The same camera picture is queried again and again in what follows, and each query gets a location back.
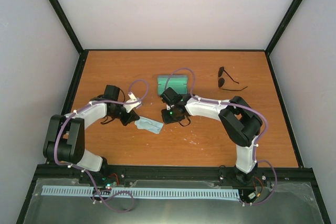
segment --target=white perforated rail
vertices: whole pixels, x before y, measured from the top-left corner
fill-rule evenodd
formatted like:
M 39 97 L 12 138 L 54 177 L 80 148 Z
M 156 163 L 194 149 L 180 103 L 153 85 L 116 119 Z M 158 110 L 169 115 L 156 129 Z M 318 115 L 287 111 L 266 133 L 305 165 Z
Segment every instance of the white perforated rail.
M 176 189 L 176 188 L 122 188 L 114 187 L 111 192 L 102 193 L 109 197 L 120 191 L 129 191 L 137 199 L 224 199 L 238 200 L 237 189 Z M 83 186 L 43 186 L 45 196 L 77 196 L 92 197 L 93 187 Z M 129 198 L 127 194 L 117 195 L 118 198 Z

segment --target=black metal frame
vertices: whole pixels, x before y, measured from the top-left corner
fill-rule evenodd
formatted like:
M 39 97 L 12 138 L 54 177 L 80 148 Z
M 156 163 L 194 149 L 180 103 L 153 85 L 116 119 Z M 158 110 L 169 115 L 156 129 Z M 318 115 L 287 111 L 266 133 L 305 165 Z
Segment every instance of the black metal frame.
M 68 94 L 62 109 L 62 114 L 68 113 L 71 110 L 74 98 L 77 92 L 79 81 L 86 63 L 86 58 L 88 52 L 91 50 L 100 50 L 100 49 L 86 49 L 83 50 L 74 30 L 72 29 L 64 11 L 62 10 L 58 0 L 49 0 L 53 6 L 56 14 L 58 15 L 61 23 L 63 24 L 66 32 L 68 33 L 72 43 L 74 44 L 76 50 L 79 54 L 78 63 L 75 69 L 74 76 L 72 78 Z M 273 82 L 277 91 L 278 99 L 281 105 L 282 113 L 286 121 L 287 129 L 290 135 L 290 139 L 295 151 L 296 159 L 299 165 L 299 168 L 276 168 L 277 176 L 279 181 L 293 181 L 293 182 L 309 182 L 312 185 L 317 203 L 319 205 L 320 212 L 323 217 L 324 223 L 331 223 L 327 210 L 325 208 L 318 184 L 316 182 L 314 173 L 312 169 L 304 168 L 302 158 L 298 149 L 297 142 L 288 118 L 288 114 L 285 108 L 284 101 L 279 89 L 279 85 L 270 61 L 270 54 L 275 48 L 277 42 L 279 41 L 281 35 L 284 33 L 287 25 L 298 9 L 302 0 L 293 0 L 290 7 L 288 8 L 284 18 L 282 19 L 280 25 L 278 26 L 275 34 L 273 35 L 269 45 L 265 50 L 211 50 L 211 49 L 108 49 L 108 50 L 122 50 L 122 51 L 262 51 L 265 53 L 268 66 L 273 78 Z M 26 200 L 23 204 L 22 210 L 20 212 L 17 224 L 23 223 L 25 214 L 27 212 L 32 193 L 34 191 L 36 180 L 38 178 L 79 178 L 83 183 L 90 183 L 83 173 L 76 169 L 68 169 L 66 167 L 60 167 L 55 164 L 45 164 L 38 165 L 35 171 L 33 180 L 31 182 L 30 188 L 27 193 Z M 109 166 L 111 170 L 117 174 L 123 174 L 124 178 L 121 179 L 121 182 L 125 185 L 129 182 L 133 182 L 138 179 L 149 179 L 149 180 L 195 180 L 195 181 L 209 181 L 214 184 L 219 185 L 229 185 L 237 189 L 245 189 L 251 187 L 241 186 L 238 184 L 232 184 L 229 181 L 219 179 L 219 175 L 223 173 L 228 173 L 231 171 L 231 167 L 165 167 L 165 166 Z M 274 179 L 273 173 L 269 168 L 258 168 L 258 173 L 265 174 L 269 179 Z M 95 180 L 98 184 L 102 185 L 101 175 L 94 174 Z

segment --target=wooden tabletop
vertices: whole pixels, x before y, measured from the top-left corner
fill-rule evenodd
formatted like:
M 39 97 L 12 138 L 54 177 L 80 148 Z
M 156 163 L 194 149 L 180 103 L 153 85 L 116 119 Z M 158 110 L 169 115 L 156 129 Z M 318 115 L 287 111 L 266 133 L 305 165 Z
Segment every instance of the wooden tabletop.
M 218 69 L 226 71 L 239 84 L 225 77 L 223 88 L 247 89 L 224 91 L 218 88 Z M 269 122 L 269 131 L 259 141 L 257 159 L 267 159 L 275 167 L 298 167 L 276 90 L 263 52 L 220 51 L 90 51 L 73 103 L 78 109 L 99 94 L 105 86 L 115 85 L 126 94 L 130 83 L 145 79 L 150 90 L 143 105 L 136 110 L 140 116 L 162 122 L 165 108 L 158 96 L 157 77 L 180 67 L 189 67 L 196 74 L 194 93 L 211 99 L 232 99 L 241 96 Z M 187 71 L 188 87 L 192 75 Z M 136 83 L 132 92 L 142 97 L 143 83 Z M 139 130 L 134 122 L 123 126 L 119 120 L 107 125 L 96 122 L 85 132 L 86 148 L 118 165 L 181 165 L 234 166 L 236 147 L 220 121 L 191 117 L 191 125 L 164 125 L 160 134 Z

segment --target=sunglasses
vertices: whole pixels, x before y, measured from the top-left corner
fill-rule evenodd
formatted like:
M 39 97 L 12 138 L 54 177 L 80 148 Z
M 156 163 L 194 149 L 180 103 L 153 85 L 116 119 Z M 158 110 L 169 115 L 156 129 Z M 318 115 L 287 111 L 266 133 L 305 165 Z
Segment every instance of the sunglasses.
M 219 70 L 218 70 L 218 78 L 219 78 L 219 79 L 218 79 L 218 87 L 219 87 L 219 88 L 223 89 L 222 86 L 223 86 L 224 83 L 225 83 L 225 79 L 222 77 L 223 73 L 226 73 L 226 74 L 230 77 L 230 79 L 233 80 L 233 82 L 239 84 L 238 81 L 235 81 L 235 80 L 228 74 L 228 72 L 225 71 L 224 67 L 220 67 Z M 242 90 L 244 90 L 244 89 L 246 89 L 246 88 L 247 88 L 247 86 L 244 87 L 244 88 L 242 88 L 242 89 L 223 89 L 223 90 L 227 90 L 227 91 L 242 91 Z

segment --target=wooden table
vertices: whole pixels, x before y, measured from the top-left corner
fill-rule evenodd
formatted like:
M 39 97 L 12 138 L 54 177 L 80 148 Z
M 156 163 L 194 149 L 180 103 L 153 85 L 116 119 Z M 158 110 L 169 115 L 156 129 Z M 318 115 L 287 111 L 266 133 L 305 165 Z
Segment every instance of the wooden table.
M 227 77 L 223 87 L 248 88 L 241 92 L 220 90 L 217 73 L 221 66 L 240 83 L 235 84 Z M 263 52 L 90 51 L 72 108 L 78 109 L 103 94 L 107 84 L 127 93 L 133 80 L 145 79 L 150 90 L 136 112 L 162 122 L 161 110 L 165 104 L 157 93 L 157 76 L 170 74 L 180 67 L 194 70 L 195 94 L 222 100 L 239 95 L 267 118 L 269 131 L 259 141 L 258 159 L 267 159 L 275 167 L 298 167 Z M 188 75 L 190 87 L 191 74 L 179 73 Z M 137 97 L 142 97 L 144 90 L 143 83 L 135 84 L 132 89 Z M 86 148 L 106 157 L 109 164 L 234 166 L 236 147 L 221 122 L 199 116 L 191 120 L 187 127 L 177 123 L 164 125 L 160 134 L 138 130 L 134 123 L 123 126 L 119 120 L 107 125 L 96 122 L 86 130 Z

